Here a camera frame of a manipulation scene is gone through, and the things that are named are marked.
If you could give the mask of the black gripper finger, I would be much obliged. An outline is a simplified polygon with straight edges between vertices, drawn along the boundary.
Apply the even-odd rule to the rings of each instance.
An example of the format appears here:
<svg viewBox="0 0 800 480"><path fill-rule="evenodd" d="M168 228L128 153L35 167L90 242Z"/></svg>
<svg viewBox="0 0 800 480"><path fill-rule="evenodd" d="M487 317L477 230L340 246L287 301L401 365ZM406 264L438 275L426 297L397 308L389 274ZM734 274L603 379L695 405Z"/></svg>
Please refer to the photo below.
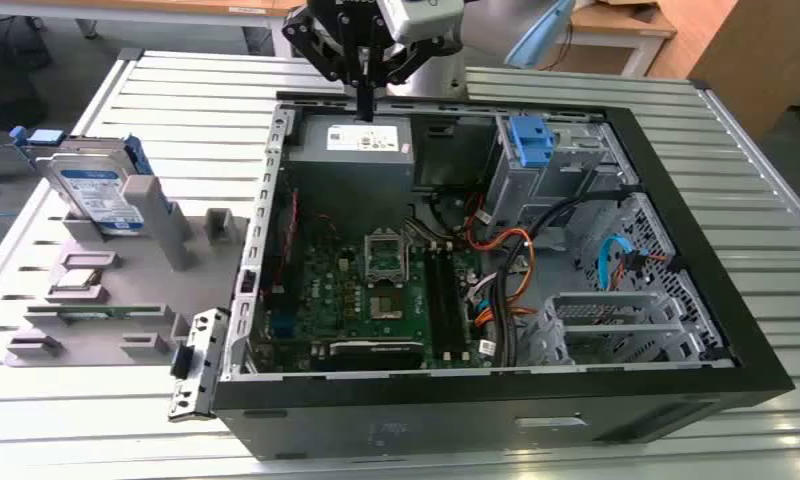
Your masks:
<svg viewBox="0 0 800 480"><path fill-rule="evenodd" d="M282 33L328 81L351 87L356 119L367 121L367 80L350 9L291 9Z"/></svg>
<svg viewBox="0 0 800 480"><path fill-rule="evenodd" d="M466 61L461 40L437 37L407 46L395 44L384 56L367 56L367 121L378 100L390 97L461 98L466 95Z"/></svg>

